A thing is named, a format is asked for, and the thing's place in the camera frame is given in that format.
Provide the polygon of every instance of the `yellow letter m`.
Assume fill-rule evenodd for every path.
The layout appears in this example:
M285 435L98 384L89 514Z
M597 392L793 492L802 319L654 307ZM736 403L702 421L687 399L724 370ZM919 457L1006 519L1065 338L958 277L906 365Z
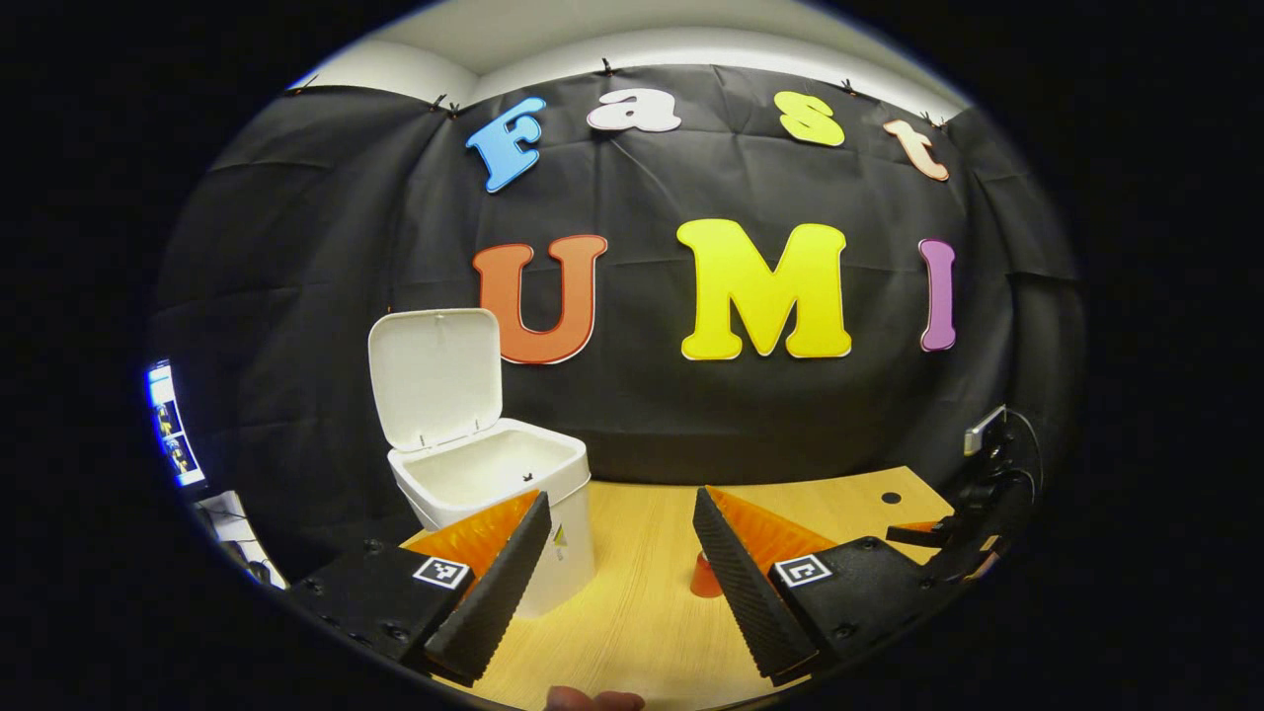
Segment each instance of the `yellow letter m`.
M852 350L843 330L843 294L838 256L843 233L827 225L799 225L786 239L776 271L732 220L694 220L680 225L676 239L694 250L698 311L694 333L680 345L690 361L727 361L742 352L729 330L732 300L760 356L776 348L798 304L786 350L795 358L838 358Z

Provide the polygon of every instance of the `monitor screen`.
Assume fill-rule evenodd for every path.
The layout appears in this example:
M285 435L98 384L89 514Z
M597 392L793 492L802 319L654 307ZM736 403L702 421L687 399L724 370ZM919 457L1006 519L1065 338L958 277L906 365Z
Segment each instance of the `monitor screen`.
M171 467L176 486L185 491L206 487L206 474L197 466L193 449L188 445L183 417L176 404L176 386L171 377L171 362L159 361L149 368L149 406L154 433L162 447L167 466Z

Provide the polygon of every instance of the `small orange cup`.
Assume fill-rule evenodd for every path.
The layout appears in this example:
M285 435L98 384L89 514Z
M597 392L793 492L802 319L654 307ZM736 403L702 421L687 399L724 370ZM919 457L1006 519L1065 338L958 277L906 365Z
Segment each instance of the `small orange cup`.
M719 588L719 581L710 569L710 562L705 553L698 553L698 563L694 566L694 579L689 583L689 591L698 597L719 597L724 591Z

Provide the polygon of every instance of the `letter f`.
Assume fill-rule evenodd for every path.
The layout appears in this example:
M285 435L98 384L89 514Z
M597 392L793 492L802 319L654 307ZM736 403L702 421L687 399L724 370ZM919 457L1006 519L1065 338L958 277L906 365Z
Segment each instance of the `letter f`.
M487 191L495 192L509 185L513 178L521 176L527 168L536 164L540 152L535 149L522 151L520 140L535 143L540 140L544 132L540 121L527 116L532 111L545 108L545 100L537 96L525 99L517 106L501 114L492 123L478 129L478 132L465 142L465 148L478 148L483 163L487 164L488 178Z

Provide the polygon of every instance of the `finger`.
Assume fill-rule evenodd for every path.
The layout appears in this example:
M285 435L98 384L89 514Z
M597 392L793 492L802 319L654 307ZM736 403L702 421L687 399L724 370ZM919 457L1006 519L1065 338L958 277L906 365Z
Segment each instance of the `finger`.
M597 711L641 711L645 700L640 695L622 691L603 691L597 695Z
M549 687L545 711L597 711L597 703L578 688L555 686Z

